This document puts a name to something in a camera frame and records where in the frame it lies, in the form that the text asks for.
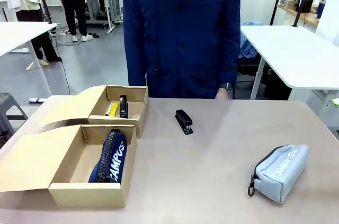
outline black zipper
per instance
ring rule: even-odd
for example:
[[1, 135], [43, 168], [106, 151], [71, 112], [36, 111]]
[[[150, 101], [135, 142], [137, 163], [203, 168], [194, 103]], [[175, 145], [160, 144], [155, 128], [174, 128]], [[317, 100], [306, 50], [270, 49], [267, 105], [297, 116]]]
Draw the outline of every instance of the black zipper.
[[97, 183], [106, 183], [110, 180], [114, 180], [111, 176], [109, 176], [109, 164], [112, 158], [112, 147], [114, 146], [115, 140], [117, 138], [119, 131], [111, 130], [111, 132], [107, 136], [107, 140], [104, 146], [104, 149], [101, 153], [101, 157], [99, 160], [99, 164], [97, 167], [95, 181]]
[[260, 160], [258, 162], [258, 164], [255, 165], [255, 168], [254, 168], [254, 173], [251, 175], [251, 182], [248, 186], [248, 190], [247, 190], [247, 193], [249, 196], [253, 196], [254, 195], [254, 192], [255, 192], [255, 188], [254, 188], [254, 180], [255, 179], [259, 179], [259, 177], [257, 176], [256, 174], [256, 168], [262, 164], [265, 160], [267, 160], [276, 150], [278, 150], [279, 148], [281, 147], [284, 147], [284, 146], [278, 146], [278, 147], [275, 147], [269, 154], [267, 154], [262, 160]]

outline stool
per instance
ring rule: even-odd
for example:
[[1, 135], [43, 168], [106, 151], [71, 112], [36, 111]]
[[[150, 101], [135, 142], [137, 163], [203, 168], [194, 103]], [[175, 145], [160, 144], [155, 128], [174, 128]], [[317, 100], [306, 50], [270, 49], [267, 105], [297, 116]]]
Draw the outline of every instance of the stool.
[[[16, 106], [22, 115], [7, 115], [7, 111]], [[10, 124], [10, 120], [27, 120], [27, 115], [23, 112], [22, 108], [15, 101], [10, 93], [0, 93], [0, 134], [4, 135], [7, 139], [14, 135], [14, 130]]]

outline person in blue coat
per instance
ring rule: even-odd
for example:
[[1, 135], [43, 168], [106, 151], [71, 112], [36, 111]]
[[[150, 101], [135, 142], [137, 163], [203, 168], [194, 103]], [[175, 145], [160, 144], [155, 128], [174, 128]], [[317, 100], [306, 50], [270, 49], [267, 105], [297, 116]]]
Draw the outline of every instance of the person in blue coat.
[[150, 97], [228, 99], [240, 0], [123, 0], [129, 85]]

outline shoe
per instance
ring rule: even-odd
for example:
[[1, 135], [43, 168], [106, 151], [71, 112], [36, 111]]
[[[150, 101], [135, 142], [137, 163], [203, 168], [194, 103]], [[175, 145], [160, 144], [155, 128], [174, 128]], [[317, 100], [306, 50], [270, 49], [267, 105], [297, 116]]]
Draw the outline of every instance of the shoe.
[[78, 39], [78, 36], [77, 35], [72, 35], [72, 41], [73, 42], [77, 42], [79, 39]]
[[46, 62], [46, 61], [44, 61], [42, 59], [38, 59], [38, 60], [39, 60], [40, 65], [43, 65], [43, 66], [48, 66], [49, 65], [48, 62]]
[[54, 62], [54, 61], [61, 61], [62, 62], [62, 59], [61, 59], [61, 57], [54, 57], [54, 58], [52, 58], [52, 59], [47, 59], [49, 62]]
[[92, 40], [93, 39], [93, 36], [92, 35], [89, 35], [87, 34], [87, 36], [82, 36], [81, 40], [86, 42], [88, 40]]

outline gray pencil case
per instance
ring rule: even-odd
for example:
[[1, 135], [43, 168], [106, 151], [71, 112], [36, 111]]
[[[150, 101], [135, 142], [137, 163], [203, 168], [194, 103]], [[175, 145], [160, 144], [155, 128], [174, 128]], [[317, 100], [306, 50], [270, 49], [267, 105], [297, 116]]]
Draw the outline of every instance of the gray pencil case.
[[274, 202], [283, 203], [304, 171], [307, 157], [306, 145], [276, 147], [255, 166], [248, 195], [258, 191]]

